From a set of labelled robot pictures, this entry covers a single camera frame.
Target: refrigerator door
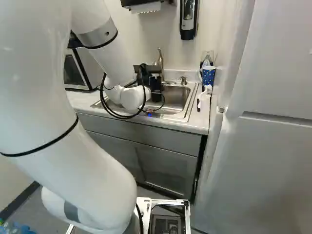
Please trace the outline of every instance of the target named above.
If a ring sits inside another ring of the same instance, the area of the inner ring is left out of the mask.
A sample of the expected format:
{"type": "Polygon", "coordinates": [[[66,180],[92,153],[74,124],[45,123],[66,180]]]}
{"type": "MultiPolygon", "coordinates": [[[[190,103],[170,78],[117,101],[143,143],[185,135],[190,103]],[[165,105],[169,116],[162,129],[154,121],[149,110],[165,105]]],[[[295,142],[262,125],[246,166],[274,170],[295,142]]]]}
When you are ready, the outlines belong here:
{"type": "Polygon", "coordinates": [[[254,1],[224,1],[223,23],[214,63],[217,67],[214,93],[218,95],[220,108],[229,105],[254,11],[254,1]]]}
{"type": "Polygon", "coordinates": [[[229,111],[312,119],[312,1],[257,0],[229,111]]]}
{"type": "Polygon", "coordinates": [[[290,119],[224,118],[193,227],[209,234],[311,233],[312,126],[290,119]]]}

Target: sink basin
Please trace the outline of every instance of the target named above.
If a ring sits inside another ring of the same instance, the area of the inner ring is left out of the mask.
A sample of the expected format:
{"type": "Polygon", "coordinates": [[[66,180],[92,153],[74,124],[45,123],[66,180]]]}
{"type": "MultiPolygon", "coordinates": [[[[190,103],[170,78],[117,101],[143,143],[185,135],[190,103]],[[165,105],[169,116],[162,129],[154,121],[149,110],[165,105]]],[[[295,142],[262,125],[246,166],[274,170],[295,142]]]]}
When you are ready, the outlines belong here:
{"type": "MultiPolygon", "coordinates": [[[[189,82],[187,85],[165,83],[163,85],[162,91],[162,94],[165,97],[164,106],[161,109],[153,112],[148,117],[157,117],[187,122],[191,112],[190,110],[193,106],[195,91],[197,90],[197,87],[198,83],[194,82],[189,82]]],[[[108,97],[105,97],[105,101],[113,111],[123,113],[125,115],[127,115],[127,113],[135,113],[126,110],[122,105],[113,103],[108,97]]],[[[161,107],[162,104],[162,101],[152,102],[152,100],[148,100],[145,104],[144,110],[156,110],[161,107]]],[[[91,107],[103,109],[101,101],[94,103],[93,105],[91,105],[91,107]]]]}

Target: microwave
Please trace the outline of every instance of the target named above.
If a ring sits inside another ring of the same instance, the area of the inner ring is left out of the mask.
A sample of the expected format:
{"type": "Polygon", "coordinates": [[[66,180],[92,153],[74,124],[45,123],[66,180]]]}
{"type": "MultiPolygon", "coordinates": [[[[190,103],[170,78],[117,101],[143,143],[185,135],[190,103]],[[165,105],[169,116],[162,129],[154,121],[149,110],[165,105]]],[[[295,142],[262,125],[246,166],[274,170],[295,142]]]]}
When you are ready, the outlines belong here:
{"type": "Polygon", "coordinates": [[[64,64],[65,89],[92,91],[101,85],[104,70],[71,34],[64,64]]]}

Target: countertop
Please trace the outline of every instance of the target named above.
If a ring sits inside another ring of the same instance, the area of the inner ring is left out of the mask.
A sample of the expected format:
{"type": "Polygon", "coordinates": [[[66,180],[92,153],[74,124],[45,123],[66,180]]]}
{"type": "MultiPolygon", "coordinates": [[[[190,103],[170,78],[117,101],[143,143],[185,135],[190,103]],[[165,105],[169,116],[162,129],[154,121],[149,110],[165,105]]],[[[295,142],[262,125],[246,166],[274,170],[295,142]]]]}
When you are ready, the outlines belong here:
{"type": "MultiPolygon", "coordinates": [[[[92,104],[99,101],[100,99],[99,91],[94,91],[91,93],[76,92],[76,91],[66,91],[66,92],[67,97],[76,112],[115,119],[114,117],[109,115],[104,109],[90,107],[92,104]]],[[[210,99],[207,98],[206,100],[202,100],[201,112],[198,112],[196,107],[196,99],[199,93],[201,93],[201,85],[198,86],[190,119],[188,122],[179,122],[174,120],[166,120],[146,116],[136,116],[126,121],[161,128],[173,129],[187,133],[208,135],[210,99]]]]}

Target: floor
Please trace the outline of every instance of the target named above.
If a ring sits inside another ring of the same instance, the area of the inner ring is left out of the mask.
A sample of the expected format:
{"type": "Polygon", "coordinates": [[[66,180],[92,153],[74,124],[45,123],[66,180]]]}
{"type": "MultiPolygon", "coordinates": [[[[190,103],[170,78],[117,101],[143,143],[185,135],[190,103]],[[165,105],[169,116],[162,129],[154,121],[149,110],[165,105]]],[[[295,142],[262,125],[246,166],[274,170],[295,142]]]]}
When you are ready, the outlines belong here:
{"type": "MultiPolygon", "coordinates": [[[[154,199],[169,199],[155,192],[137,188],[138,196],[150,197],[154,199]]],[[[37,234],[65,234],[68,224],[57,219],[47,212],[41,201],[41,188],[37,189],[30,198],[8,219],[10,222],[28,225],[37,234]]],[[[75,234],[88,234],[80,229],[75,230],[75,234]]]]}

